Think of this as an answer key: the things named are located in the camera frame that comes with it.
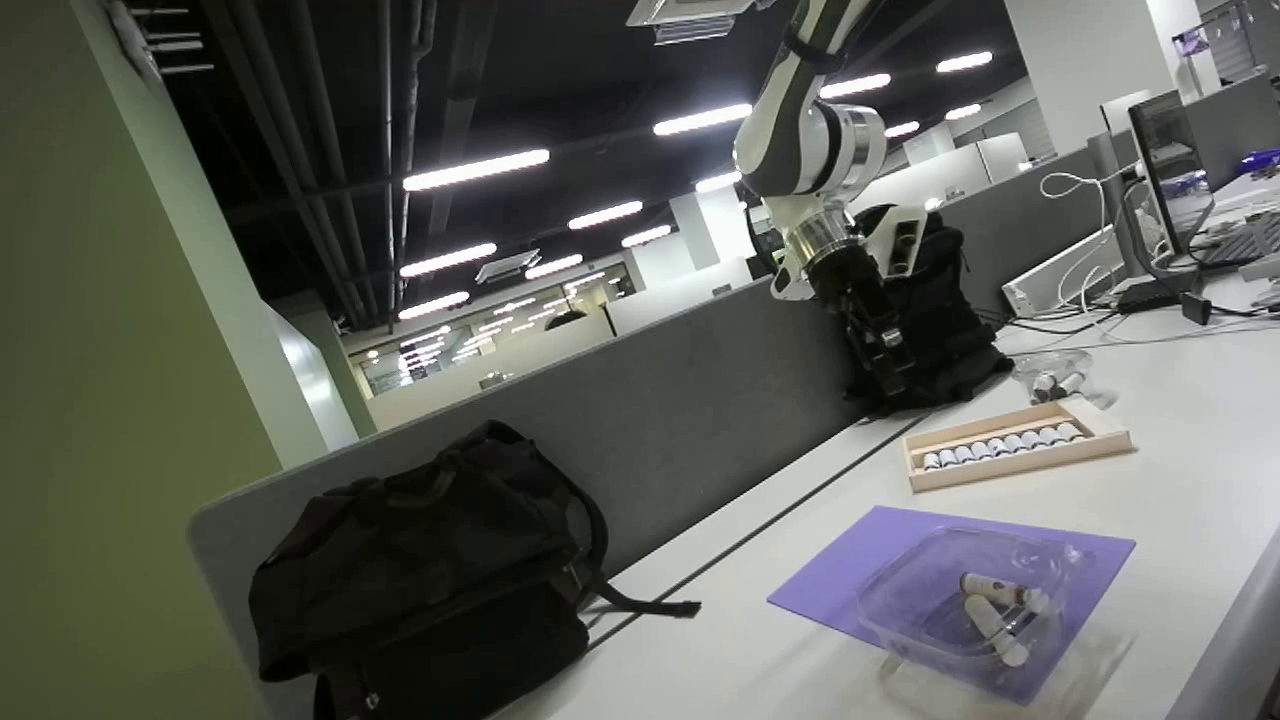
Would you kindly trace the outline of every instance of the monitor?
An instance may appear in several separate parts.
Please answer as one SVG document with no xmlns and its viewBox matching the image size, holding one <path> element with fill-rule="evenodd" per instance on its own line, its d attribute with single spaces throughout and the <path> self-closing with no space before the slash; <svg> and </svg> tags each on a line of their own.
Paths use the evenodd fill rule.
<svg viewBox="0 0 1280 720">
<path fill-rule="evenodd" d="M 1175 253 L 1191 247 L 1210 213 L 1209 174 L 1175 94 L 1126 109 L 1136 152 L 1148 169 L 1161 224 Z"/>
</svg>

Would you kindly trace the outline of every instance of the white desk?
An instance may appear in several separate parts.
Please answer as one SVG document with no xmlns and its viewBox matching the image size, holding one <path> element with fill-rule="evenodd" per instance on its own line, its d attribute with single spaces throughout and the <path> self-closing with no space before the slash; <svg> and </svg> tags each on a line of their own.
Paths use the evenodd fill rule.
<svg viewBox="0 0 1280 720">
<path fill-rule="evenodd" d="M 879 720 L 929 716 L 929 707 L 985 720 L 1024 716 L 972 697 L 942 705 L 954 701 L 961 684 L 932 674 L 899 684 L 882 679 L 882 653 L 767 603 L 797 568 L 875 506 L 1131 537 L 1136 551 L 1074 647 L 1131 639 L 1112 679 L 1099 684 L 1093 716 L 1167 716 L 1280 529 L 1280 326 L 1203 337 L 1187 337 L 1187 327 L 1153 313 L 1126 319 L 1126 331 L 1144 337 L 1138 346 L 1108 346 L 1104 327 L 1080 337 L 1094 349 L 1093 376 L 1121 392 L 1116 418 L 1131 428 L 1136 455 L 912 497 L 896 440 L 679 587 L 675 595 L 705 602 L 694 622 L 621 629 L 501 720 Z M 954 411 L 932 418 L 929 428 L 1020 403 L 1024 395 L 1009 380 Z M 840 469 L 840 455 L 854 462 L 882 432 L 891 426 L 851 428 L 824 443 L 807 469 Z M 756 487 L 622 571 L 622 587 L 671 587 L 679 571 L 730 547 L 745 526 L 811 493 L 800 469 L 804 462 L 779 472 L 779 486 Z"/>
</svg>

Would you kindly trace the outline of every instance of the ceiling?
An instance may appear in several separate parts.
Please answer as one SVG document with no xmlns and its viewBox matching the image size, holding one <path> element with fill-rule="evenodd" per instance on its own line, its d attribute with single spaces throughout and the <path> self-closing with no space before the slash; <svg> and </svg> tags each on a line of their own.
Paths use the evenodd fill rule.
<svg viewBox="0 0 1280 720">
<path fill-rule="evenodd" d="M 400 264 L 475 239 L 501 255 L 621 253 L 665 219 L 665 201 L 730 169 L 730 130 L 655 141 L 650 124 L 753 102 L 797 4 L 753 13 L 728 41 L 650 50 L 622 27 L 633 0 L 162 0 L 143 33 L 201 33 L 162 53 L 186 135 L 267 302 L 319 291 L 343 327 L 391 327 L 394 313 L 475 269 L 400 282 Z M 996 50 L 996 64 L 934 77 L 934 59 Z M 891 71 L 864 97 L 888 124 L 941 120 L 1024 77 L 1005 0 L 875 0 L 849 71 Z M 475 156 L 551 148 L 551 165 L 457 193 L 404 195 L 400 177 Z M 616 201 L 649 213 L 567 233 Z"/>
</svg>

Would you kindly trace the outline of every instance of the purple plastic sheet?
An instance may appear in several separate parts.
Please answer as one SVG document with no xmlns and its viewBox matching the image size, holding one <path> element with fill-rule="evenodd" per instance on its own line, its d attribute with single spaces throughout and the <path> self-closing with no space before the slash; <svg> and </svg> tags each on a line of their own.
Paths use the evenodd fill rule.
<svg viewBox="0 0 1280 720">
<path fill-rule="evenodd" d="M 1073 547 L 1088 558 L 1088 563 L 1080 563 L 1080 571 L 1058 587 L 1054 631 L 1042 645 L 1034 645 L 1032 666 L 1017 674 L 990 674 L 985 666 L 942 666 L 942 662 L 932 662 L 929 653 L 912 658 L 921 666 L 932 666 L 934 674 L 946 674 L 954 679 L 968 679 L 1017 705 L 1034 701 L 1034 692 L 1042 688 L 1058 658 L 1073 647 L 1073 639 L 1080 637 L 1099 595 L 1121 577 L 1125 562 L 1131 558 L 1131 539 L 871 507 L 831 547 L 824 547 L 811 563 L 804 563 L 779 594 L 772 594 L 772 603 L 882 647 L 882 639 L 871 629 L 864 629 L 869 587 L 882 580 L 888 568 L 903 563 L 912 547 L 942 534 L 1009 537 L 1009 539 L 1024 539 L 1041 547 Z M 924 587 L 934 594 L 934 602 L 946 602 L 961 594 L 954 571 L 934 571 L 934 580 L 924 580 Z"/>
</svg>

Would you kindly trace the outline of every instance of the black bag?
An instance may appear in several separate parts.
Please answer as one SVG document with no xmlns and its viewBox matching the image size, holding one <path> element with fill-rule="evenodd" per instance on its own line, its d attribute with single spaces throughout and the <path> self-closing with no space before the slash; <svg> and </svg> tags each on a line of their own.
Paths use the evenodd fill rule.
<svg viewBox="0 0 1280 720">
<path fill-rule="evenodd" d="M 965 237 L 929 218 L 909 282 L 879 282 L 864 244 L 845 244 L 811 269 L 814 295 L 840 317 L 854 360 L 851 395 L 871 418 L 972 402 L 1013 372 L 961 291 L 961 247 Z"/>
<path fill-rule="evenodd" d="M 600 580 L 600 507 L 482 426 L 432 463 L 317 497 L 252 577 L 259 679 L 317 674 L 317 716 L 472 720 L 588 647 L 581 610 L 694 616 Z"/>
</svg>

